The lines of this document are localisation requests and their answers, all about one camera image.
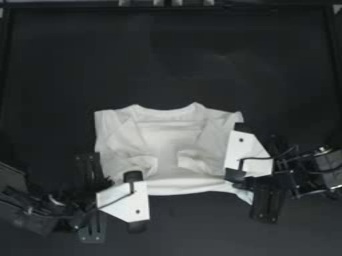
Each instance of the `folded shirt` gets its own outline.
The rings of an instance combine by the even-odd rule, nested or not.
[[[175,110],[132,105],[95,112],[96,145],[103,171],[115,183],[130,170],[143,171],[150,195],[219,191],[251,203],[252,193],[224,180],[230,131],[243,122],[199,103]]]

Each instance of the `white t-shirt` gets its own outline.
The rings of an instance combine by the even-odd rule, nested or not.
[[[224,180],[224,156],[230,131],[243,122],[199,103],[175,110],[132,105],[95,113],[96,145],[103,171],[115,183],[123,173],[142,170],[150,195],[219,191],[251,203],[252,194]]]

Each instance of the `black table surface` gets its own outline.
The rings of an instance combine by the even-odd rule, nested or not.
[[[261,136],[321,145],[341,115],[322,12],[16,11],[1,131],[45,188],[69,183],[73,155],[94,150],[94,111],[194,101],[240,110]],[[322,255],[341,247],[341,207],[319,196],[290,200],[270,226],[248,220],[234,195],[154,197],[142,235],[112,219],[107,243],[84,246],[1,223],[0,248],[11,255]]]

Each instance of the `black frame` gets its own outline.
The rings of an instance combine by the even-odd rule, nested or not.
[[[73,11],[73,10],[86,10],[86,11],[96,11],[106,8],[106,10],[112,11],[130,11],[130,12],[158,12],[158,11],[166,11],[172,10],[175,12],[179,11],[206,11],[206,10],[218,10],[224,9],[226,11],[231,13],[243,13],[243,12],[265,12],[275,10],[278,8],[290,8],[290,9],[311,9],[318,8],[323,12],[325,17],[325,30],[327,33],[327,40],[329,40],[329,51],[331,55],[331,62],[333,62],[333,73],[334,73],[334,81],[335,81],[335,91],[337,91],[337,102],[339,104],[339,112],[341,112],[341,124],[342,124],[342,62],[341,62],[341,49],[339,49],[339,42],[338,42],[338,36],[337,36],[337,28],[335,28],[335,22],[334,22],[334,10],[331,4],[319,4],[322,1],[318,0],[306,0],[299,1],[298,4],[293,4],[289,1],[269,1],[271,4],[246,4],[246,3],[235,3],[231,4],[231,1],[219,1],[216,2],[215,6],[182,6],[182,7],[172,7],[172,6],[162,6],[162,7],[151,7],[150,6],[131,6],[131,7],[118,7],[118,1],[88,1],[88,2],[73,2],[73,1],[60,1],[60,2],[52,2],[52,3],[37,3],[35,1],[27,2],[27,3],[12,3],[11,1],[3,1],[0,3],[0,7],[3,5],[3,19],[1,19],[1,38],[0,38],[0,113],[3,112],[3,97],[4,97],[4,87],[7,83],[7,71],[8,71],[8,60],[11,56],[11,41],[12,41],[12,18],[13,18],[13,12],[21,9],[37,9],[43,11],[44,9],[59,9],[63,11]]]

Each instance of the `white bracket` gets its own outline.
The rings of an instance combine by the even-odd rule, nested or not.
[[[342,4],[334,4],[334,5],[333,5],[333,8],[334,8],[334,14],[338,14],[338,12],[339,12],[341,9],[342,9]]]
[[[270,154],[254,134],[231,131],[224,168],[238,170],[240,159],[246,157],[267,158]],[[273,173],[273,162],[273,159],[243,161],[242,171],[247,173],[246,177],[270,175]]]
[[[96,193],[100,211],[126,222],[150,220],[146,181],[123,183]]]

